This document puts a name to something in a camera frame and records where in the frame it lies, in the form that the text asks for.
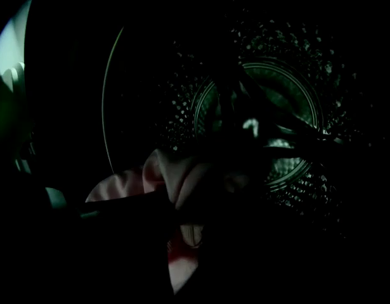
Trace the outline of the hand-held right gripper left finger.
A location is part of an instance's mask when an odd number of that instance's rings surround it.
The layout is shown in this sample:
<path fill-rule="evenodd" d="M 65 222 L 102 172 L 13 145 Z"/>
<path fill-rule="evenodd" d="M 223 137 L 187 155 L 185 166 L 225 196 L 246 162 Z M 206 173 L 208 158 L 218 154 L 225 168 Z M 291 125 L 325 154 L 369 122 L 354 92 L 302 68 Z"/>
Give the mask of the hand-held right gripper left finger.
<path fill-rule="evenodd" d="M 56 231 L 115 232 L 147 227 L 162 232 L 173 230 L 180 215 L 167 195 L 166 188 L 74 206 L 61 198 L 44 210 L 44 224 Z"/>

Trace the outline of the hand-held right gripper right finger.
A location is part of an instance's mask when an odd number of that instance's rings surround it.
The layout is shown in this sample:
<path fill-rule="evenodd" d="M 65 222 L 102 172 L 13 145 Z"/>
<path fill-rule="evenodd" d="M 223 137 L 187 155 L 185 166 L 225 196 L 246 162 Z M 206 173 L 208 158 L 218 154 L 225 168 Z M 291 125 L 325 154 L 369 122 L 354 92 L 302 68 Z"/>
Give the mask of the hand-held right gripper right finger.
<path fill-rule="evenodd" d="M 200 241 L 190 284 L 331 284 L 342 272 L 342 236 L 293 207 L 227 206 Z"/>

